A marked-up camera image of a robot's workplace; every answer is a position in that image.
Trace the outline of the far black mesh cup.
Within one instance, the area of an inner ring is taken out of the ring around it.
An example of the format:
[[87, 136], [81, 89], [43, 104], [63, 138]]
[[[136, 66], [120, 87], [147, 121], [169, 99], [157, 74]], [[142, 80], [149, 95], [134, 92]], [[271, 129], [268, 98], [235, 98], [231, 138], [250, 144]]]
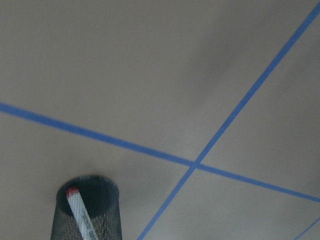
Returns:
[[110, 179], [87, 175], [74, 178], [60, 187], [56, 195], [52, 240], [79, 240], [81, 233], [67, 203], [67, 190], [77, 187], [99, 240], [121, 240], [119, 190]]

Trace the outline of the red capped white marker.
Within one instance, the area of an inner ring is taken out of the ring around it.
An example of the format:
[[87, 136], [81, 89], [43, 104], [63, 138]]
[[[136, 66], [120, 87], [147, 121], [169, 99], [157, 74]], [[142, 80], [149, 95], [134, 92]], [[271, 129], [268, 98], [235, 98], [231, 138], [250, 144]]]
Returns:
[[66, 191], [66, 198], [83, 240], [98, 240], [84, 201], [77, 187]]

